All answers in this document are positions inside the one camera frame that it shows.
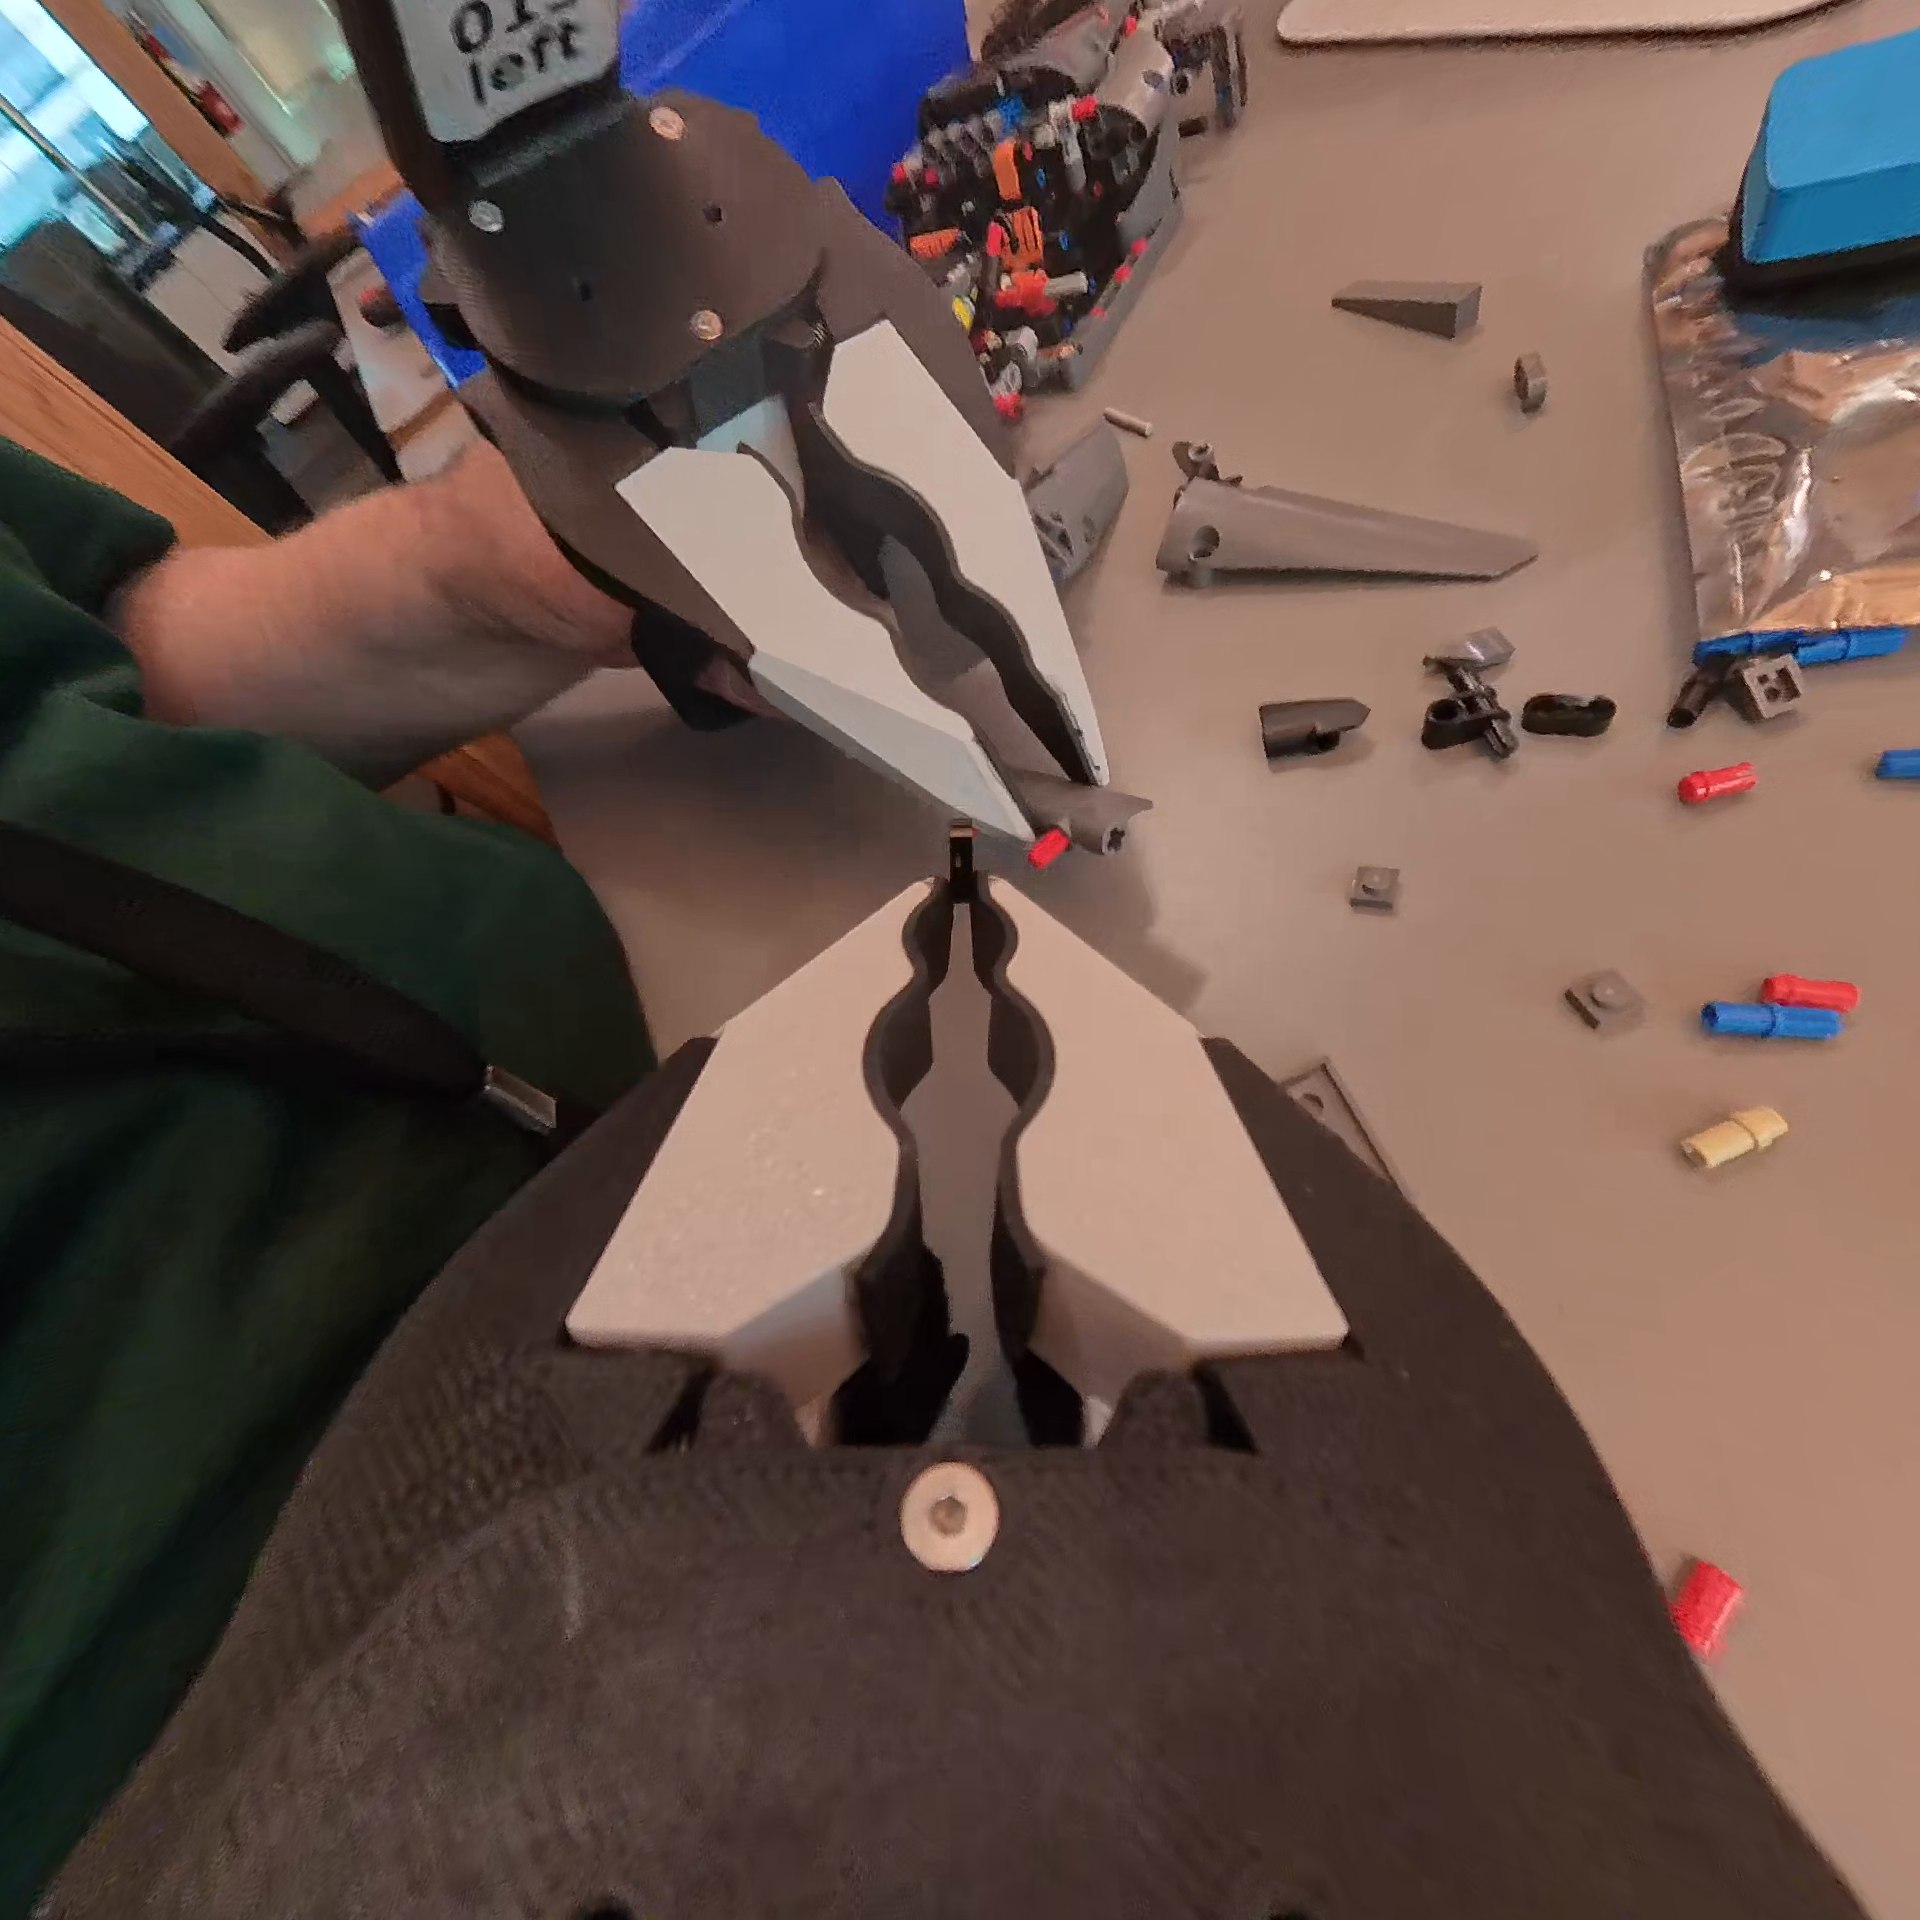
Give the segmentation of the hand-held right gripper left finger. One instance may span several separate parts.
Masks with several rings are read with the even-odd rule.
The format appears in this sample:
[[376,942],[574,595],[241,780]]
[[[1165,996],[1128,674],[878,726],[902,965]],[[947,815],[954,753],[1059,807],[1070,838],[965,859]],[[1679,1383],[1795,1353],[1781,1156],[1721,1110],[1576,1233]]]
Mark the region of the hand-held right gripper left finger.
[[726,1020],[566,1314],[589,1350],[774,1382],[849,1444],[931,1437],[965,1372],[902,1107],[954,891],[907,885]]

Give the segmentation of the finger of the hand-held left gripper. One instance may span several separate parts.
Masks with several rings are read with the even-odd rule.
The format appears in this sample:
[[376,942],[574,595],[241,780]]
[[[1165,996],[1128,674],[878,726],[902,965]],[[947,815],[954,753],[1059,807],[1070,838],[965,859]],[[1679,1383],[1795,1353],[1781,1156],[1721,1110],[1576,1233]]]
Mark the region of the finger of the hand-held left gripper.
[[1090,682],[1019,480],[890,317],[779,332],[779,709],[908,789],[1029,789],[914,663],[887,554],[1068,789],[1108,789]]
[[972,723],[913,677],[878,612],[816,571],[797,502],[761,454],[674,445],[614,490],[741,640],[771,706],[952,815],[1031,839]]

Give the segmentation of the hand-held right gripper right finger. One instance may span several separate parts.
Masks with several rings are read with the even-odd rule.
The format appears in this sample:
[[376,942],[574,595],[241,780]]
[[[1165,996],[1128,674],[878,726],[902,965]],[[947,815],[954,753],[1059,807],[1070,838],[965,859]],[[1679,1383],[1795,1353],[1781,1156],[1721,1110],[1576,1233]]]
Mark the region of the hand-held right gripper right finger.
[[972,967],[1015,1101],[990,1286],[1021,1440],[1087,1445],[1146,1373],[1343,1348],[1196,1025],[1005,877],[977,883]]

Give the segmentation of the grey beam with red pins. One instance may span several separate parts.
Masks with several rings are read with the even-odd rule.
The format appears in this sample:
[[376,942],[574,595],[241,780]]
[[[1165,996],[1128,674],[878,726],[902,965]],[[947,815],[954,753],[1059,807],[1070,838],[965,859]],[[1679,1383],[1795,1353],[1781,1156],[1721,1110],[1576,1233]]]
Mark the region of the grey beam with red pins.
[[1035,871],[1046,871],[1072,850],[1119,852],[1131,826],[1154,803],[1113,783],[1036,769],[1008,767],[1005,780],[1031,828],[1024,859]]

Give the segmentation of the person's left forearm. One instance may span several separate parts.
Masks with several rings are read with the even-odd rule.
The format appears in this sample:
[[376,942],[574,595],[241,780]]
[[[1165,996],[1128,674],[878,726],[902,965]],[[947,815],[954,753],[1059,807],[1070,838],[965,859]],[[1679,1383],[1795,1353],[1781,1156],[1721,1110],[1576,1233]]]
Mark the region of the person's left forearm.
[[295,741],[386,786],[489,731],[447,675],[447,606],[401,490],[256,545],[177,545],[106,599],[149,717]]

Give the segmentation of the grey plate with three holes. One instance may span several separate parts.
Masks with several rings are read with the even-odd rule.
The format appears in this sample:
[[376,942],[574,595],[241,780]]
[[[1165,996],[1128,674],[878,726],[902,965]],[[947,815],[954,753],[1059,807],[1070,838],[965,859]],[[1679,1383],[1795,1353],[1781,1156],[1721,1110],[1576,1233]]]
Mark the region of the grey plate with three holes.
[[1334,1140],[1340,1140],[1356,1162],[1365,1164],[1383,1184],[1396,1187],[1405,1197],[1412,1196],[1333,1057],[1318,1057],[1309,1068],[1287,1073],[1278,1085],[1297,1107],[1315,1118]]

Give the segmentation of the blue storage bin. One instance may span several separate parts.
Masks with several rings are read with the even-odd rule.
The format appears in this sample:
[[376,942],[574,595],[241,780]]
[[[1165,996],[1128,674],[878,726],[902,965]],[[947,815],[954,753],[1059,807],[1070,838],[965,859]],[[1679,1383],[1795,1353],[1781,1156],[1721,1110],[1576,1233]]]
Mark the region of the blue storage bin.
[[750,114],[816,184],[828,227],[873,231],[923,93],[966,47],[961,3],[620,3],[620,82]]

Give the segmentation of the partly built toy vehicle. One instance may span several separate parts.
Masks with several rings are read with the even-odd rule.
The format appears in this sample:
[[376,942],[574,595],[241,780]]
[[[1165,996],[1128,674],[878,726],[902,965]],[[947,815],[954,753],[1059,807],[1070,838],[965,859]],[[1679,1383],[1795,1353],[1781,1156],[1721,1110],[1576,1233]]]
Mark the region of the partly built toy vehicle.
[[1005,421],[1081,390],[1184,219],[1181,148],[1249,106],[1243,6],[1001,3],[882,204]]

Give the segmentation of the black office chair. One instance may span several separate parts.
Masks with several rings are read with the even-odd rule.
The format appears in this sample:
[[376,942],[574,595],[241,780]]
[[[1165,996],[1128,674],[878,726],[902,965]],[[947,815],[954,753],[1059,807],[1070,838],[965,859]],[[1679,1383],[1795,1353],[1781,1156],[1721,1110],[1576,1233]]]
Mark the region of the black office chair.
[[306,241],[230,322],[229,372],[158,438],[183,468],[267,533],[291,531],[314,517],[270,459],[264,439],[264,421],[297,386],[310,388],[384,482],[405,483],[361,372],[338,358],[346,329],[331,273],[363,248],[353,227]]

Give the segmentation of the long grey wing panel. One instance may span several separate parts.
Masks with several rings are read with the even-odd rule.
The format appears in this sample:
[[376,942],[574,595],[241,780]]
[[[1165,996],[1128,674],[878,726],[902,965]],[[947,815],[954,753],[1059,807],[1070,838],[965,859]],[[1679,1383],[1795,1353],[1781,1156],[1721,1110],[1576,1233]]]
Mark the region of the long grey wing panel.
[[1539,560],[1532,540],[1338,497],[1249,486],[1212,443],[1174,442],[1182,483],[1156,552],[1173,583],[1243,577],[1498,581]]

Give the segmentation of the dark grey cone piece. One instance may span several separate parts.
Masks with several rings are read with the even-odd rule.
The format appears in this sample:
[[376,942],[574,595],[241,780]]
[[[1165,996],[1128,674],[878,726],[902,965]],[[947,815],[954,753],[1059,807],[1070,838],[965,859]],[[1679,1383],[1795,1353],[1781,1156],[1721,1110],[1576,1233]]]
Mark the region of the dark grey cone piece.
[[1336,753],[1373,717],[1356,697],[1297,697],[1264,701],[1259,709],[1261,752],[1268,763]]

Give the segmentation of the grey wedge slope brick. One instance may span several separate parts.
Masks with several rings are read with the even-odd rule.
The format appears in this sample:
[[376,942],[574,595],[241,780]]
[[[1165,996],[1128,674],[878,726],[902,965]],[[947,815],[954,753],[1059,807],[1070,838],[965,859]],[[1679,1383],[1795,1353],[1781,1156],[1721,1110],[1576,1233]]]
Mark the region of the grey wedge slope brick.
[[1476,332],[1484,288],[1476,279],[1355,279],[1331,296],[1334,312],[1458,341]]

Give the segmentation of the black cross connector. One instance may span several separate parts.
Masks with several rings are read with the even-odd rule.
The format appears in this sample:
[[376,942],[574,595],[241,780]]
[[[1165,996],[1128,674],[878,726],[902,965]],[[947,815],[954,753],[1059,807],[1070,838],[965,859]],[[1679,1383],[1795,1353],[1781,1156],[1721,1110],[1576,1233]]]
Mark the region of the black cross connector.
[[1458,660],[1428,660],[1428,665],[1448,683],[1448,692],[1428,704],[1420,745],[1428,753],[1476,747],[1495,761],[1514,758],[1520,749],[1514,715],[1484,671]]

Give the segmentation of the white book stand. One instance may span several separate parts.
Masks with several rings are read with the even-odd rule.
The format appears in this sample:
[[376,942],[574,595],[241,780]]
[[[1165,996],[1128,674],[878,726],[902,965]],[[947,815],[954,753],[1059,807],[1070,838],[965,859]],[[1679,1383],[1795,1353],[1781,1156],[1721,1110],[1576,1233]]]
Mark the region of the white book stand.
[[1830,1],[1285,1],[1277,41],[1295,50],[1635,36],[1738,36]]

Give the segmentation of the blue foam block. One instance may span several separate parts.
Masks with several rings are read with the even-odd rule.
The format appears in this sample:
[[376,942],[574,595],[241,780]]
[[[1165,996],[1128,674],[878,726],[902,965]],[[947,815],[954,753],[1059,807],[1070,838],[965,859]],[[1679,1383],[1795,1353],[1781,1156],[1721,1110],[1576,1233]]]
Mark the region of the blue foam block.
[[1740,178],[1728,284],[1761,293],[1917,258],[1918,30],[1795,61]]

